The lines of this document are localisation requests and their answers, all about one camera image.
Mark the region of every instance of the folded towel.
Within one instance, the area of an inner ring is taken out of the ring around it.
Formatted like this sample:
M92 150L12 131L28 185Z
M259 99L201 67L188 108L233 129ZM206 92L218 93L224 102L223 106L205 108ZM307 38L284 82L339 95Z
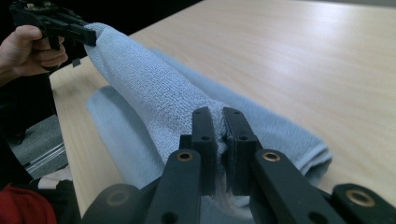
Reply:
M332 155L326 144L298 124L108 25L86 27L97 35L96 47L85 46L87 55L109 83L92 95L87 107L127 184L142 188L161 175L168 156L178 149L179 137L191 134L192 111L204 106L213 119L219 166L216 196L202 201L202 223L254 223L248 197L225 191L219 163L226 149L224 106L241 110L263 146L287 155L313 185L327 171Z

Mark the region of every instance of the light wood surface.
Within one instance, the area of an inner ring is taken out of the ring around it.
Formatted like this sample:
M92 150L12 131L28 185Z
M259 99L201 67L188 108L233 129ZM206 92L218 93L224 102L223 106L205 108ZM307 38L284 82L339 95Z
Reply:
M355 183L396 204L396 9L289 0L205 0L131 35L322 138L319 187ZM88 58L51 76L84 214L122 182L85 103L106 82Z

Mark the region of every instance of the hand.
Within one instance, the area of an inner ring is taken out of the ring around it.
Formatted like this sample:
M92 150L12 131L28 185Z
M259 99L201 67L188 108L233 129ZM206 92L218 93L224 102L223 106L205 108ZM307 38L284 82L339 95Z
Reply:
M44 67L59 66L67 61L63 37L60 50L51 49L47 38L32 25L15 29L0 46L0 86L18 77L48 72Z

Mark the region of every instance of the black plastic part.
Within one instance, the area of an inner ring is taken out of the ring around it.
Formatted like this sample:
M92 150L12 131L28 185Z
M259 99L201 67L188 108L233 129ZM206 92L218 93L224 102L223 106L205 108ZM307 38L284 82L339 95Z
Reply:
M9 11L15 26L29 24L38 27L43 36L49 38L52 49L60 49L58 35L89 46L96 45L95 31L85 28L87 22L70 9L54 7L49 10L32 10L24 2L16 1L9 6Z
M173 152L148 210L146 224L200 223L201 156L191 149Z
M85 212L81 224L142 223L159 179L143 189L116 184L104 189Z
M278 223L345 223L283 153L258 150L252 167Z
M75 59L72 61L73 67L77 67L81 64L81 60L80 59Z
M202 194L213 195L218 147L208 107L199 108L192 113L191 149L201 155Z
M250 163L262 146L241 111L224 107L223 113L227 129L228 149L224 160L227 189L234 195L249 195L253 181Z
M249 208L256 224L277 223L271 204L268 203L265 195L262 193L259 183L252 184L252 190L249 198Z
M337 185L331 202L347 223L396 223L396 209L372 190L359 185Z

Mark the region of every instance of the towel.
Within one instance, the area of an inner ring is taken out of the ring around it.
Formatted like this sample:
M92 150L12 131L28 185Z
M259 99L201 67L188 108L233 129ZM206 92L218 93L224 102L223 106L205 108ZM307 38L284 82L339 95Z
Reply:
M204 106L213 119L219 155L216 195L202 199L201 223L254 223L248 196L225 190L219 162L226 150L224 106L242 111L263 146L288 156L313 185L327 171L332 161L327 145L298 124L111 26L86 27L97 35L96 47L84 46L87 55L109 83L91 96L87 108L125 183L143 188L161 176L179 137L191 134L192 111Z

